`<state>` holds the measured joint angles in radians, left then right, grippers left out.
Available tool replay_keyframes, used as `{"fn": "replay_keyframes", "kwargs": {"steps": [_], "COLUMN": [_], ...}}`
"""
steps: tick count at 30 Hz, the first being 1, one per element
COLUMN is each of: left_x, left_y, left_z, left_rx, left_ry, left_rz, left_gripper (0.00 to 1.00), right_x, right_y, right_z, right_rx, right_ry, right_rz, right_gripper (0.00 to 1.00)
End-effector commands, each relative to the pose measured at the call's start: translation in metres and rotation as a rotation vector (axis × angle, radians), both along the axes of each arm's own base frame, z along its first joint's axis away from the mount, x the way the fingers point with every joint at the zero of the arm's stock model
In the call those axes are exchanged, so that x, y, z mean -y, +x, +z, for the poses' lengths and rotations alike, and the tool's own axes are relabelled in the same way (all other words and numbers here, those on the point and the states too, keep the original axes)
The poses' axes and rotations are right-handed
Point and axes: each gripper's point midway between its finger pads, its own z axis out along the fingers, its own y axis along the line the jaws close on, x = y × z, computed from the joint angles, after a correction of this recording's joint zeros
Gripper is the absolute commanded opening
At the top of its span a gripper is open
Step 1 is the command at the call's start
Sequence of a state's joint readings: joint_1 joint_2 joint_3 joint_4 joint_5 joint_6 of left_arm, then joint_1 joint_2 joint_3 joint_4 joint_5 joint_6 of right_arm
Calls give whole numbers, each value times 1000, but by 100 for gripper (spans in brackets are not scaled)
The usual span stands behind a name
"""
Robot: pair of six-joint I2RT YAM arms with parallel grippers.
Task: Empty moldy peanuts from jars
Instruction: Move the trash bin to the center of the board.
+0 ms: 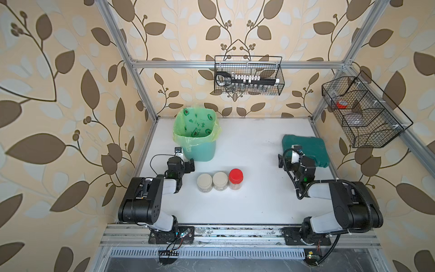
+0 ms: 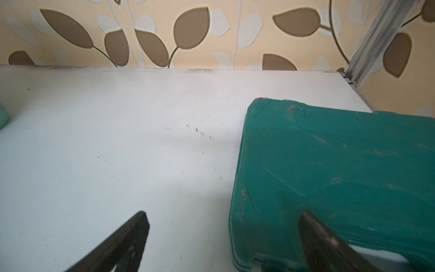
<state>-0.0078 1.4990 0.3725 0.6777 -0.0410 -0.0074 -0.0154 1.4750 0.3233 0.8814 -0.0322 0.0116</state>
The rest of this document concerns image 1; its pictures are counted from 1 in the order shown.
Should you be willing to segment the green plastic trash bin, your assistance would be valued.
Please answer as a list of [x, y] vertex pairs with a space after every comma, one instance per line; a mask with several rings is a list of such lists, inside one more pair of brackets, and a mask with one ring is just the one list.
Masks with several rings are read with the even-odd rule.
[[215, 149], [216, 141], [190, 148], [182, 147], [185, 157], [187, 159], [194, 159], [196, 162], [208, 162], [212, 160], [215, 154]]

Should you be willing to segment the yellow-green bin liner bag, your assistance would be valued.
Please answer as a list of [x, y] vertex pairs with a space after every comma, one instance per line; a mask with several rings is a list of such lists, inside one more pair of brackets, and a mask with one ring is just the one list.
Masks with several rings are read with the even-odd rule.
[[181, 147], [211, 143], [222, 132], [216, 112], [212, 109], [183, 108], [176, 116], [173, 140]]

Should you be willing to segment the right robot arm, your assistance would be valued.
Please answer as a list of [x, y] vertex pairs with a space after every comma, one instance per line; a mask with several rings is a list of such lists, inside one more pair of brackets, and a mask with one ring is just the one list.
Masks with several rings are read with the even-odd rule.
[[308, 216], [299, 230], [290, 229], [293, 240], [311, 243], [327, 235], [365, 233], [383, 226], [383, 215], [362, 182], [316, 180], [315, 161], [291, 148], [278, 155], [278, 167], [290, 177], [297, 199], [325, 199], [333, 205], [332, 212]]

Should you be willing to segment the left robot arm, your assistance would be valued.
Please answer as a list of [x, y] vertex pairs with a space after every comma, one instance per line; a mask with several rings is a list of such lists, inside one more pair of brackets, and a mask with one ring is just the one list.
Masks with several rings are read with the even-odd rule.
[[172, 156], [167, 167], [162, 175], [131, 179], [118, 210], [121, 223], [146, 226], [164, 234], [179, 233], [176, 217], [162, 211], [162, 198], [181, 190], [183, 176], [195, 171], [195, 161]]

